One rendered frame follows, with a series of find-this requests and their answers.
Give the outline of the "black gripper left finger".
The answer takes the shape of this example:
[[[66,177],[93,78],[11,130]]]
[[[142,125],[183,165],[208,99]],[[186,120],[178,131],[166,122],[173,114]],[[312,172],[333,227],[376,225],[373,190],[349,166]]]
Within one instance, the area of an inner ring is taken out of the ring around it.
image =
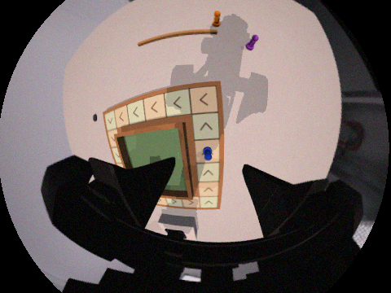
[[[111,188],[114,186],[136,221],[135,225],[146,228],[156,203],[172,176],[176,157],[128,170],[95,157],[88,159],[88,162],[94,170],[94,179],[99,179]]]

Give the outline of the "blue pawn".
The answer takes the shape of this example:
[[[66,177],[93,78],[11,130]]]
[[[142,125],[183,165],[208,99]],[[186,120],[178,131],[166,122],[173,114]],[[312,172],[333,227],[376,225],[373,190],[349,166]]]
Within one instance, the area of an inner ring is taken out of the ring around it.
[[[204,149],[203,149],[203,154],[204,154],[204,158],[206,160],[211,160],[212,159],[212,147],[210,146],[206,146]]]

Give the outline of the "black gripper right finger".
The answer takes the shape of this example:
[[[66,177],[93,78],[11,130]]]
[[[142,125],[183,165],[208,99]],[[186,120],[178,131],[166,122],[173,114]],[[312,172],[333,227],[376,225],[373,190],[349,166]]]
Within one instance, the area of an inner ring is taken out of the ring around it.
[[[315,195],[329,185],[329,179],[325,178],[291,185],[251,165],[244,165],[242,173],[257,211],[263,238],[280,234],[278,229],[301,207],[307,195]]]

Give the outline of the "orange pawn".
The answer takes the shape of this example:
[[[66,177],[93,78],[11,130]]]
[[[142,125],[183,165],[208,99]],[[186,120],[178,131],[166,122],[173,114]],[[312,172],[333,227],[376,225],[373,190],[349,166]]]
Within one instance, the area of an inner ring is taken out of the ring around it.
[[[213,26],[221,27],[221,23],[219,23],[219,16],[222,14],[219,13],[221,13],[221,11],[215,11],[214,22],[212,22]]]

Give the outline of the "orange wooden stick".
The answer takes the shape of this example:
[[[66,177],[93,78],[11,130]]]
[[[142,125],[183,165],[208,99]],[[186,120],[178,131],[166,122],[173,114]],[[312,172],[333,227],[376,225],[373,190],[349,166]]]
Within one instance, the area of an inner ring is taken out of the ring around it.
[[[147,40],[144,40],[144,42],[137,42],[138,43],[137,46],[145,46],[146,43],[149,42],[159,42],[160,39],[174,38],[176,36],[193,35],[193,33],[203,33],[203,35],[212,35],[212,33],[217,33],[217,32],[218,29],[179,30],[179,33],[163,33],[163,36],[148,38]]]

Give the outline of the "purple pawn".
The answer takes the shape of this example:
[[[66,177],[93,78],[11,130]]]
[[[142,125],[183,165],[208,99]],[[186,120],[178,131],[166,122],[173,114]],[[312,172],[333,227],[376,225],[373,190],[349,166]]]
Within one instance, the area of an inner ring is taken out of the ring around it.
[[[257,35],[252,36],[252,40],[250,40],[250,42],[247,43],[245,49],[252,51],[252,49],[254,48],[254,43],[257,42],[258,38],[260,37],[258,37]]]

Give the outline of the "square wooden game board with arrow squares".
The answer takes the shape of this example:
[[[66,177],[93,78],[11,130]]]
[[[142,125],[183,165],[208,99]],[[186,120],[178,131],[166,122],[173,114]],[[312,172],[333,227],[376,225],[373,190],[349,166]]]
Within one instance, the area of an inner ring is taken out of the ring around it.
[[[118,128],[163,117],[190,115],[195,143],[199,196],[193,196],[185,121],[118,133]],[[156,204],[177,208],[217,208],[219,115],[217,87],[205,85],[152,95],[105,116],[116,165],[128,169],[176,157],[176,166]],[[203,149],[212,147],[212,159]]]

